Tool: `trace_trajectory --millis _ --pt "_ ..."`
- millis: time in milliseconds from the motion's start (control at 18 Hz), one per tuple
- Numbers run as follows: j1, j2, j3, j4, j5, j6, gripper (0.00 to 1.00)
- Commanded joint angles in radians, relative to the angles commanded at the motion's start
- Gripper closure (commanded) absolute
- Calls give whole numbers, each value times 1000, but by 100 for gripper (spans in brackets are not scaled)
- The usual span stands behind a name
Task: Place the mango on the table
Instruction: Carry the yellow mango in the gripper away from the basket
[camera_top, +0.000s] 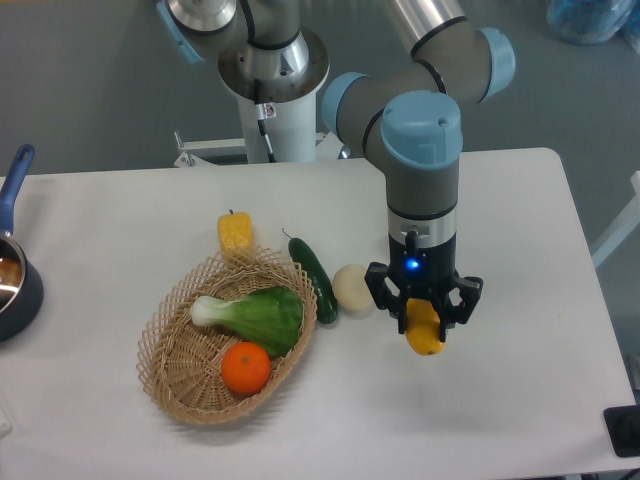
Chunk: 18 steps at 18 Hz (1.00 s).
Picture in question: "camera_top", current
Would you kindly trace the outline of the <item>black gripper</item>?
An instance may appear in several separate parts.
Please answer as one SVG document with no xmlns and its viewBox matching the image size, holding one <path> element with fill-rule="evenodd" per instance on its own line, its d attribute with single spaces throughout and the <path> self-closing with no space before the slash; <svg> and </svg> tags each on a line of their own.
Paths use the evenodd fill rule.
<svg viewBox="0 0 640 480">
<path fill-rule="evenodd" d="M 404 244 L 389 238 L 390 265 L 371 262 L 364 279 L 379 310 L 386 310 L 397 321 L 399 334 L 407 327 L 407 291 L 416 298 L 436 292 L 434 309 L 438 315 L 439 340 L 446 342 L 447 331 L 466 324 L 478 304 L 484 286 L 480 277 L 461 277 L 456 273 L 456 236 L 447 242 L 418 248 L 408 254 Z"/>
</svg>

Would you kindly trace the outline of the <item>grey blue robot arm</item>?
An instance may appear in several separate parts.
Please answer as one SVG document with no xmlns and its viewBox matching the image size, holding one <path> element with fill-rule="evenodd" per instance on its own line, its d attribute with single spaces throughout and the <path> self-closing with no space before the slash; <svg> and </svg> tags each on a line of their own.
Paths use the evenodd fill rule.
<svg viewBox="0 0 640 480">
<path fill-rule="evenodd" d="M 460 106 L 510 84 L 509 40 L 473 28 L 455 1 L 389 1 L 409 65 L 384 81 L 329 80 L 327 49 L 301 24 L 296 1 L 159 1 L 156 9 L 189 62 L 217 63 L 238 102 L 248 161 L 313 159 L 323 122 L 383 174 L 390 261 L 371 264 L 365 281 L 399 331 L 412 299 L 431 304 L 440 337 L 466 323 L 483 283 L 455 267 Z"/>
</svg>

